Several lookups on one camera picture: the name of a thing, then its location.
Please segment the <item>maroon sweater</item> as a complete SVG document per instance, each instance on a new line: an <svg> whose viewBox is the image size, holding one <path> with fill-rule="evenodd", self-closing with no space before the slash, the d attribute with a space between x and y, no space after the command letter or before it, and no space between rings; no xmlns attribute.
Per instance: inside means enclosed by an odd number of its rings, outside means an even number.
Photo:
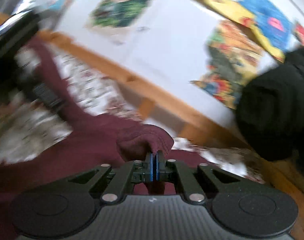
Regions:
<svg viewBox="0 0 304 240"><path fill-rule="evenodd" d="M117 168L126 161L143 160L149 151L162 151L167 159L183 161L190 167L204 162L195 151L174 150L172 137L162 128L144 125L111 114L85 113L68 93L50 50L40 38L27 45L40 58L37 72L65 102L63 118L72 133L29 161L0 166L0 239L15 239L9 205L21 192L61 178L84 172L100 164Z"/></svg>

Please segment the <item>floral white bedspread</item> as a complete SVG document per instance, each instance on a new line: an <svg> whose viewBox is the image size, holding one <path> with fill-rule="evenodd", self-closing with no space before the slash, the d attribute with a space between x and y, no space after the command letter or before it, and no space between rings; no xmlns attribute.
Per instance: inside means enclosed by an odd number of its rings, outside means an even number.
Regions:
<svg viewBox="0 0 304 240"><path fill-rule="evenodd" d="M125 107L124 100L111 79L71 55L60 50L49 50L59 76L68 85L69 95L85 113L93 116L111 114L149 125ZM41 64L39 56L31 48L21 52L19 59L27 67L38 68ZM72 131L63 117L59 118L34 104L21 105L10 115L10 125L0 136L0 166L32 160L66 139ZM230 173L262 183L262 177L256 168L256 156L249 150L208 150L194 146L184 138L172 139L174 150L195 151L204 158L203 163L211 163Z"/></svg>

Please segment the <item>green cartoon poster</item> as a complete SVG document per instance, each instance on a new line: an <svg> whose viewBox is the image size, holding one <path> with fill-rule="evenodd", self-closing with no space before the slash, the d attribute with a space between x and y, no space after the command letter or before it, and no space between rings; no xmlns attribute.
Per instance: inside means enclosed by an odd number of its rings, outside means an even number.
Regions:
<svg viewBox="0 0 304 240"><path fill-rule="evenodd" d="M101 0L89 14L91 28L123 29L133 25L153 0Z"/></svg>

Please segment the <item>colourful cartoon poster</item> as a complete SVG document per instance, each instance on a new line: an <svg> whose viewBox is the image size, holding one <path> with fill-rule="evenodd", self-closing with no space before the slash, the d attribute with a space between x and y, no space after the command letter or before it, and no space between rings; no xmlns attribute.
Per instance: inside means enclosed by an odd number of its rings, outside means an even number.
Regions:
<svg viewBox="0 0 304 240"><path fill-rule="evenodd" d="M229 20L220 21L207 44L208 72L191 84L230 109L236 109L242 89L258 74L264 50Z"/></svg>

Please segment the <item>blue yellow poster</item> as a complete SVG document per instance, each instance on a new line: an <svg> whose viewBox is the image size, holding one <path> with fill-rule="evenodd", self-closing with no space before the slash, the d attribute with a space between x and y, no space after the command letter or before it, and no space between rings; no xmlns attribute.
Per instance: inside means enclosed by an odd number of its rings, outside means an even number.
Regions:
<svg viewBox="0 0 304 240"><path fill-rule="evenodd" d="M219 14L251 29L260 45L278 61L284 61L290 37L304 47L304 27L292 23L270 0L203 0Z"/></svg>

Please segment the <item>wooden bed frame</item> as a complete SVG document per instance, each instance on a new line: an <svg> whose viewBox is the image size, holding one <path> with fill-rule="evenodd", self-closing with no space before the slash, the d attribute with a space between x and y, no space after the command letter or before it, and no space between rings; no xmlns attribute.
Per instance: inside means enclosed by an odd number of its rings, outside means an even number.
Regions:
<svg viewBox="0 0 304 240"><path fill-rule="evenodd" d="M179 107L193 120L194 111L182 102L67 36L41 31L35 37L92 67L110 68L144 105ZM152 182L132 182L131 160L21 192L9 205L15 239L304 239L304 195L271 164L264 164L272 182L266 186L205 163L189 168L164 157L173 173L170 181L156 181L156 152L148 153L154 156Z"/></svg>

